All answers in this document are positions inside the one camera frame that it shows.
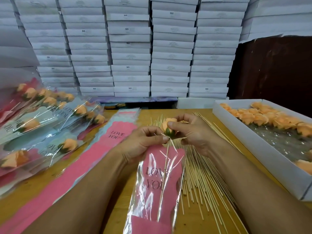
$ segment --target open box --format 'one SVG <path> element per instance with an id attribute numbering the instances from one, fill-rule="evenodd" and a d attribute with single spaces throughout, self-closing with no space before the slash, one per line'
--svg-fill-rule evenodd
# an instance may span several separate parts
<path id="1" fill-rule="evenodd" d="M 219 118 L 291 194 L 299 200 L 312 201 L 312 176 L 293 164 L 244 123 L 220 106 L 220 103 L 227 103 L 235 109 L 250 108 L 252 102 L 259 101 L 279 109 L 290 116 L 301 118 L 304 122 L 312 123 L 311 118 L 264 99 L 217 100 L 213 106 L 213 114 Z"/>

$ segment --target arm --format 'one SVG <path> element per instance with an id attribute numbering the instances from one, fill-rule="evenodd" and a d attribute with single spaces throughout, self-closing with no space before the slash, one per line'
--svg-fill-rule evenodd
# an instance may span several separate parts
<path id="1" fill-rule="evenodd" d="M 166 143 L 157 127 L 135 130 L 125 141 L 111 149 L 59 201 L 52 205 L 23 234 L 98 233 L 117 179 L 127 163 L 136 160 L 146 149 Z"/>
<path id="2" fill-rule="evenodd" d="M 232 145 L 219 137 L 199 117 L 184 114 L 168 126 L 180 131 L 184 144 L 208 156 L 227 183 L 252 233 L 308 234 L 312 212 L 282 190 Z"/>

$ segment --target table surface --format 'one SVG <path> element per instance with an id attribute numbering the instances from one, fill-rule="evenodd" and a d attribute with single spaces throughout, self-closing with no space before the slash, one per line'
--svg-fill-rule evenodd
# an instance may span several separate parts
<path id="1" fill-rule="evenodd" d="M 107 110 L 105 115 L 110 118 L 117 110 Z M 282 185 L 268 172 L 268 170 L 241 144 L 241 142 L 213 115 L 212 109 L 168 109 L 168 110 L 141 110 L 137 124 L 139 126 L 149 125 L 152 120 L 156 120 L 163 115 L 165 118 L 174 117 L 182 113 L 199 112 L 206 117 L 210 122 L 215 123 L 223 133 L 240 149 L 240 151 L 253 162 L 263 173 L 265 173 L 277 185 Z M 89 133 L 89 136 L 94 136 L 98 129 Z M 0 225 L 8 220 L 20 207 L 26 204 L 33 197 L 37 196 L 49 182 L 55 179 L 61 171 L 71 164 L 81 154 L 87 145 L 82 146 L 74 152 L 68 159 L 60 160 L 58 163 L 50 167 L 44 172 L 37 174 L 23 181 L 12 193 L 0 200 Z M 125 220 L 129 208 L 131 194 L 135 184 L 137 165 L 130 165 L 125 168 L 119 177 L 118 185 L 112 195 L 110 203 L 104 217 L 103 234 L 122 233 L 125 225 Z M 184 204 L 184 215 L 182 213 L 181 202 L 177 214 L 177 222 L 175 225 L 175 233 L 219 233 L 213 217 L 213 214 L 207 211 L 205 205 L 201 206 L 204 220 L 201 218 L 198 204 L 190 201 L 190 207 L 187 205 L 187 197 L 182 196 Z M 312 208 L 312 202 L 306 202 L 307 206 Z M 220 209 L 221 216 L 226 224 L 228 233 L 239 233 L 225 209 Z M 236 224 L 241 233 L 244 233 L 243 227 L 237 221 Z"/>

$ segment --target fingernail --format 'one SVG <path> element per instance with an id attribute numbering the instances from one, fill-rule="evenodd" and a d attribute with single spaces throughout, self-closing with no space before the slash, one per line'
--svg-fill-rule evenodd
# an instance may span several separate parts
<path id="1" fill-rule="evenodd" d="M 169 137 L 168 136 L 163 136 L 163 141 L 165 141 L 165 142 L 169 141 Z"/>

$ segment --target hand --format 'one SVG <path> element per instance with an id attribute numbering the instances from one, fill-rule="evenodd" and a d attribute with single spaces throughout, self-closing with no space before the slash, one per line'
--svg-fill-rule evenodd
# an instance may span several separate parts
<path id="1" fill-rule="evenodd" d="M 178 131 L 176 134 L 177 138 L 185 137 L 181 140 L 182 145 L 194 145 L 198 153 L 203 156 L 211 155 L 213 150 L 227 143 L 198 116 L 183 114 L 177 116 L 176 119 L 178 122 L 168 122 L 168 127 Z"/>
<path id="2" fill-rule="evenodd" d="M 163 135 L 159 127 L 144 126 L 134 130 L 123 142 L 117 145 L 114 150 L 122 154 L 128 163 L 140 158 L 149 146 L 164 144 L 168 141 L 169 137 Z"/>

